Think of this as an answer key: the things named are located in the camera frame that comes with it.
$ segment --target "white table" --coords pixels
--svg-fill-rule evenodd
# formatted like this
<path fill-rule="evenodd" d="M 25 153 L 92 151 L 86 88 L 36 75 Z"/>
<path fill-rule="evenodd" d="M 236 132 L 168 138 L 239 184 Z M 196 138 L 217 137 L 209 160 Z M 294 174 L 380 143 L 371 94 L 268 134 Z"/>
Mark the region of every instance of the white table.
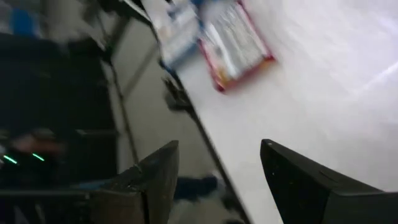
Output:
<path fill-rule="evenodd" d="M 398 1 L 245 3 L 278 63 L 225 94 L 200 55 L 177 73 L 252 223 L 282 222 L 264 138 L 398 190 Z"/>

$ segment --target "blurry object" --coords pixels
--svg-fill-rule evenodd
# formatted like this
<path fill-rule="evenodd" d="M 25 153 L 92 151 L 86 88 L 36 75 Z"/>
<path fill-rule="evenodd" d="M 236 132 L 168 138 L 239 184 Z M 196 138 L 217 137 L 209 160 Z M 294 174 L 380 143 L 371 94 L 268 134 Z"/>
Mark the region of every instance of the blurry object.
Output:
<path fill-rule="evenodd" d="M 12 33 L 34 37 L 35 22 L 33 17 L 25 10 L 13 9 L 11 16 Z"/>
<path fill-rule="evenodd" d="M 25 153 L 47 153 L 60 154 L 63 151 L 63 144 L 58 142 L 54 133 L 49 129 L 36 129 L 12 141 L 11 146 Z"/>
<path fill-rule="evenodd" d="M 226 6 L 206 25 L 201 49 L 219 91 L 232 87 L 274 59 L 241 1 Z"/>
<path fill-rule="evenodd" d="M 167 68 L 175 68 L 197 49 L 201 31 L 197 13 L 190 2 L 173 5 L 169 16 L 155 26 L 160 54 Z"/>
<path fill-rule="evenodd" d="M 52 152 L 10 147 L 1 156 L 0 189 L 42 189 L 58 184 L 59 159 Z"/>

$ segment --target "floor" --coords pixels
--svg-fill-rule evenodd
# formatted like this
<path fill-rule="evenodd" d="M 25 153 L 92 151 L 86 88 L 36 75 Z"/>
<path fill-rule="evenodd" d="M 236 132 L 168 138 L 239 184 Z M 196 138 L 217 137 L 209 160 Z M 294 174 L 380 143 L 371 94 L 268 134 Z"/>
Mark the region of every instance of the floor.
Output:
<path fill-rule="evenodd" d="M 82 21 L 80 1 L 51 1 L 49 3 L 49 31 L 53 40 L 59 42 L 89 35 L 103 40 L 96 21 L 89 26 Z M 111 30 L 115 16 L 101 15 L 105 30 Z M 165 87 L 162 77 L 167 74 L 158 66 L 159 53 L 152 32 L 144 24 L 131 21 L 113 63 L 118 73 L 119 84 L 124 95 L 124 106 L 128 113 L 139 159 L 148 156 L 171 140 L 179 140 L 179 174 L 201 177 L 215 170 L 214 162 L 199 135 L 194 122 L 185 113 L 169 111 L 164 101 Z M 110 76 L 109 68 L 104 67 Z M 121 136 L 118 141 L 119 172 L 133 165 L 132 153 L 123 129 L 121 110 L 114 86 L 110 86 L 114 117 Z M 194 205 L 180 203 L 174 209 L 169 223 L 223 223 L 231 218 L 216 197 Z"/>

